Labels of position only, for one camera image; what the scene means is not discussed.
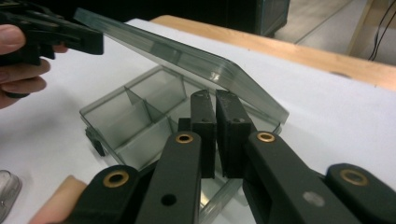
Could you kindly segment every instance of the white table surface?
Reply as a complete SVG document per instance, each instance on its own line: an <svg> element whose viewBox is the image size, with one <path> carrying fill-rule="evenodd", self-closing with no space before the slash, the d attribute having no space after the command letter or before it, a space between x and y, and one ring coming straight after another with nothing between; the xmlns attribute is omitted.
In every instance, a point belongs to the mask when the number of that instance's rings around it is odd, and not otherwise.
<svg viewBox="0 0 396 224"><path fill-rule="evenodd" d="M147 21L129 23L240 65L289 110L281 136L312 169L324 174L328 166L348 162L396 189L396 92ZM105 52L57 55L44 75L44 91L0 110L0 169L23 182L4 223L27 223L68 175L89 183L115 164L94 151L78 111L155 63L110 39ZM254 219L248 207L231 200L215 223Z"/></svg>

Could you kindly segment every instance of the small clear container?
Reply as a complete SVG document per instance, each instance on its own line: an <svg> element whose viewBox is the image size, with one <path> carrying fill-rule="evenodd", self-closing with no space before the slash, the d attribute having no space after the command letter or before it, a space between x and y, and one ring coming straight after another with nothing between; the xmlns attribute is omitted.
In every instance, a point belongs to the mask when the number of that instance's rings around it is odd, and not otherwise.
<svg viewBox="0 0 396 224"><path fill-rule="evenodd" d="M9 171L0 170L0 223L6 219L21 191L22 183Z"/></svg>
<svg viewBox="0 0 396 224"><path fill-rule="evenodd" d="M158 64L80 110L91 141L120 164L140 170L161 157L180 118L189 118L190 96L208 90L238 95L258 130L279 133L289 113L237 64L220 56L79 9L75 19L103 32ZM221 176L203 179L200 223L210 223L235 195L242 181Z"/></svg>

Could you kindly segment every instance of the finger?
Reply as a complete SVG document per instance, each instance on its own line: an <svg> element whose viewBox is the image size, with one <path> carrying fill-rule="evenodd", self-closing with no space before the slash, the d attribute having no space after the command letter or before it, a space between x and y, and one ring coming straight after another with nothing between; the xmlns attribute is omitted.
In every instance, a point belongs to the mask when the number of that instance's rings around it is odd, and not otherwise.
<svg viewBox="0 0 396 224"><path fill-rule="evenodd" d="M0 67L0 83L7 83L31 77L40 76L50 70L50 63L41 60L39 66L26 63L17 63Z"/></svg>
<svg viewBox="0 0 396 224"><path fill-rule="evenodd" d="M31 77L2 84L1 89L13 93L32 93L42 91L46 86L47 82L42 77Z"/></svg>
<svg viewBox="0 0 396 224"><path fill-rule="evenodd" d="M26 42L23 32L14 25L0 25L0 54L20 49Z"/></svg>
<svg viewBox="0 0 396 224"><path fill-rule="evenodd" d="M65 220L86 187L86 184L73 176L67 177L49 200L38 210L29 224L58 223Z"/></svg>

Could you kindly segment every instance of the cable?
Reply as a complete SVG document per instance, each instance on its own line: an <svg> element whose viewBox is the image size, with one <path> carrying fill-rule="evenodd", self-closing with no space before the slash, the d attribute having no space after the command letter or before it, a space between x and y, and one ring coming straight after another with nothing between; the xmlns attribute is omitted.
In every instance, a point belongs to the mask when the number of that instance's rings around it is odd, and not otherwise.
<svg viewBox="0 0 396 224"><path fill-rule="evenodd" d="M382 41L382 37L384 37L385 32L388 30L388 27L389 27L390 23L393 21L393 18L394 18L395 16L396 16L396 11L393 13L392 18L390 18L390 21L388 22L387 26L385 27L384 33L382 33L381 38L380 38L379 41L378 41L378 44L377 44L376 50L375 50L375 54L374 54L374 57L373 57L372 61L375 60L376 54L378 53L379 45L381 44L381 41Z"/></svg>
<svg viewBox="0 0 396 224"><path fill-rule="evenodd" d="M382 17L381 22L378 24L378 28L377 28L376 34L375 34L375 41L374 41L373 52L372 52L372 54L370 55L370 57L369 57L369 59L368 59L368 60L370 60L370 61L373 61L373 60L375 59L376 54L377 54L377 52L378 52L379 44L381 43L381 40L382 40L382 37L384 36L385 32L387 31L387 29L388 29L390 23L392 22L392 20L393 20L393 18L394 18L394 16L395 16L395 15L393 14L392 18L390 19L390 21L389 21L389 23L388 23L386 29L384 30L384 32L383 32L383 34L381 35L381 38L380 38L380 40L379 40L379 42L378 42L379 30L380 30L380 28L381 28L382 22L383 22L384 19L387 17L387 15L388 15L390 9L393 7L393 5L394 5L395 3L396 3L396 0L394 0L394 1L390 4L390 6L388 7L388 9L387 9L387 11L385 12L384 16Z"/></svg>

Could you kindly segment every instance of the gray floor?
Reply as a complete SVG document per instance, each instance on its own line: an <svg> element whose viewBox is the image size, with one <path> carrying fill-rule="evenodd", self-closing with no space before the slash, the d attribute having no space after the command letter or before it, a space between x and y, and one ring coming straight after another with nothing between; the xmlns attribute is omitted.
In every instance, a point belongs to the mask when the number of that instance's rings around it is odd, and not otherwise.
<svg viewBox="0 0 396 224"><path fill-rule="evenodd" d="M276 32L275 38L346 54L366 3L367 0L290 0L288 23ZM388 29L376 62L396 65L395 40L396 30ZM374 40L357 57L368 59L373 47Z"/></svg>

